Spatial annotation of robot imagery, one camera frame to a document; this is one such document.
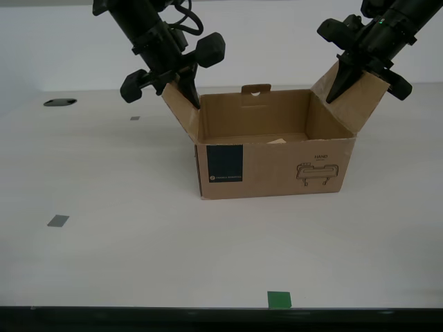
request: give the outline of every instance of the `cardboard box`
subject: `cardboard box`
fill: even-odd
[[[201,96],[197,110],[169,84],[163,99],[195,144],[203,199],[338,192],[356,135],[388,90],[365,73],[340,98],[325,102],[335,64],[310,90]]]

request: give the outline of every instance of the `gray tape marker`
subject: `gray tape marker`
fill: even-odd
[[[49,221],[48,227],[63,227],[68,219],[69,216],[56,215],[53,220]]]

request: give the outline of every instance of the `box tab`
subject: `box tab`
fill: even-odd
[[[191,137],[191,140],[194,144],[197,144],[199,137],[199,111],[173,84],[166,85],[162,97],[180,122],[180,125]]]
[[[357,134],[368,121],[372,112],[389,89],[389,84],[378,77],[364,73],[357,83],[331,104],[326,97],[338,73],[338,62],[312,86],[326,109],[353,134]]]

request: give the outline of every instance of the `cable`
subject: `cable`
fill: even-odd
[[[188,0],[188,10],[192,10],[192,0]],[[182,24],[186,19],[188,18],[187,15],[183,16],[183,18],[180,21],[175,22],[174,24]]]
[[[175,9],[177,9],[177,11],[181,12],[182,14],[186,15],[191,20],[193,20],[194,23],[197,25],[198,30],[190,28],[188,26],[183,26],[181,24],[170,24],[169,26],[172,29],[182,30],[182,31],[184,31],[186,33],[190,33],[191,35],[194,35],[194,36],[200,36],[203,33],[203,31],[204,31],[203,23],[200,21],[200,18],[198,16],[196,16],[196,14],[194,14],[189,9],[180,6],[178,3],[175,3]]]

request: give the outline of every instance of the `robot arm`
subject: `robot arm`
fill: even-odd
[[[109,11],[126,37],[131,41],[132,51],[140,55],[148,67],[129,75],[123,83],[120,93],[126,102],[141,98],[141,89],[152,85],[157,95],[162,94],[167,83],[175,81],[182,94],[200,108],[199,97],[195,88],[195,75],[198,65],[208,68],[224,59],[225,42],[219,33],[213,33],[197,43],[197,48],[188,54],[183,51],[188,46],[183,32],[192,35],[203,33],[203,24],[194,14],[192,0],[189,8],[184,8],[184,0],[94,0],[93,14],[98,16]],[[175,24],[162,21],[159,12],[169,5],[185,17]],[[182,25],[190,18],[197,25],[192,29]]]
[[[415,35],[442,6],[443,0],[364,0],[361,12],[372,19],[368,25],[363,25],[356,15],[344,22],[323,22],[318,33],[344,50],[338,56],[338,74],[326,101],[333,102],[348,90],[363,70],[389,83],[389,92],[405,100],[412,86],[390,70],[392,59],[406,44],[417,41]]]

